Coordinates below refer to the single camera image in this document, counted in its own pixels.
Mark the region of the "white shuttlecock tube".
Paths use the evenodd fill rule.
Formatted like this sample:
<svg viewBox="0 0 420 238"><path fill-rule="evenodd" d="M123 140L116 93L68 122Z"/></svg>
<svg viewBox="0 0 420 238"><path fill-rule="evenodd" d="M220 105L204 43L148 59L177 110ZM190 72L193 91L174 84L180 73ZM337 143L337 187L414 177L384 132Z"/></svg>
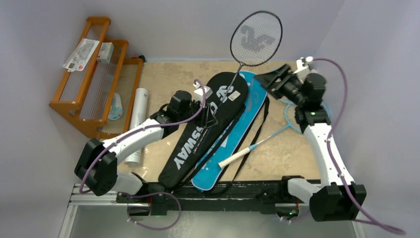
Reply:
<svg viewBox="0 0 420 238"><path fill-rule="evenodd" d="M141 125L146 119L146 110L149 92L145 88L137 88L135 91L133 111L130 121L130 129ZM142 149L131 154L125 159L125 164L129 167L138 167L140 165Z"/></svg>

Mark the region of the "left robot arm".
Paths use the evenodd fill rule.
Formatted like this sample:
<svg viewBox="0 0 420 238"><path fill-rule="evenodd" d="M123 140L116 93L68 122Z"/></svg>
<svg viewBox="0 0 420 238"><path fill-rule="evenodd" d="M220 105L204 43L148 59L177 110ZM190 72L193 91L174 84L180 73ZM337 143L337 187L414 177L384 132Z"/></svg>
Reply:
<svg viewBox="0 0 420 238"><path fill-rule="evenodd" d="M143 147L174 133L181 124L193 122L200 127L214 125L210 112L212 90L205 86L194 91L179 90L168 104L152 114L139 126L111 139L90 139L84 146L74 173L81 180L80 193L93 192L102 196L110 191L126 193L136 203L146 200L148 190L135 173L118 172L126 158Z"/></svg>

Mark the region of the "blue racket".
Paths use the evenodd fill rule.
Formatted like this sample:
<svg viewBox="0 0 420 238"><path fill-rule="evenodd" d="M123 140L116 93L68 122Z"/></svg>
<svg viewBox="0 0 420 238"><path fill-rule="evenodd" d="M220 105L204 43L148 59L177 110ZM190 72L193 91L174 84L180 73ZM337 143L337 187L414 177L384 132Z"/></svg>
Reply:
<svg viewBox="0 0 420 238"><path fill-rule="evenodd" d="M236 161L237 159L244 157L245 155L249 154L252 150L254 150L258 145L260 145L261 143L267 141L268 139L274 137L275 135L281 133L282 131L284 131L287 128L292 128L294 129L296 132L301 133L302 131L300 129L298 129L296 126L294 126L290 119L288 118L288 110L290 107L296 107L296 105L294 103L292 103L291 101L288 100L284 100L284 99L278 99L280 102L284 103L286 105L284 114L285 114L285 118L286 121L288 122L288 124L281 128L280 130L274 132L273 134L271 134L270 136L266 137L265 139L259 141L259 142L252 142L252 144L248 147L246 147L245 149L240 150L239 152L234 153L233 155L231 155L230 157L224 159L223 161L219 162L218 165L221 169L227 167L229 164L233 163L234 161Z"/></svg>

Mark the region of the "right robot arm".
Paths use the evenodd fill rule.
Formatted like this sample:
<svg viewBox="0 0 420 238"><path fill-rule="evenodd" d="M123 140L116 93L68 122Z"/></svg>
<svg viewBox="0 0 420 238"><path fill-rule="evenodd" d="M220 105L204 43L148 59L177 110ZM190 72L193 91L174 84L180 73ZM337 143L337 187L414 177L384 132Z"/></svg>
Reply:
<svg viewBox="0 0 420 238"><path fill-rule="evenodd" d="M335 145L333 125L321 105L326 79L309 73L300 80L287 64L254 79L274 98L286 97L295 104L296 123L311 146L320 174L320 186L300 176L283 177L279 198L289 202L296 197L307 203L317 222L354 221L360 211L357 206L362 205L367 191L364 185L355 183Z"/></svg>

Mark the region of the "black Crossway racket bag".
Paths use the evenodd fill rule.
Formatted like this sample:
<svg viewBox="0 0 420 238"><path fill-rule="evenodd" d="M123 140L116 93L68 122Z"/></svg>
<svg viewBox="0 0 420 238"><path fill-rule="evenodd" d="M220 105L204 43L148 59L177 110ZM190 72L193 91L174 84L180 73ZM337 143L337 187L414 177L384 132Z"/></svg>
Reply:
<svg viewBox="0 0 420 238"><path fill-rule="evenodd" d="M158 182L165 188L179 186L189 172L205 156L219 136L235 118L239 118L249 92L241 75L221 72L207 83L212 94L206 99L206 110L211 126L203 128L198 123L187 123L177 144L163 167Z"/></svg>

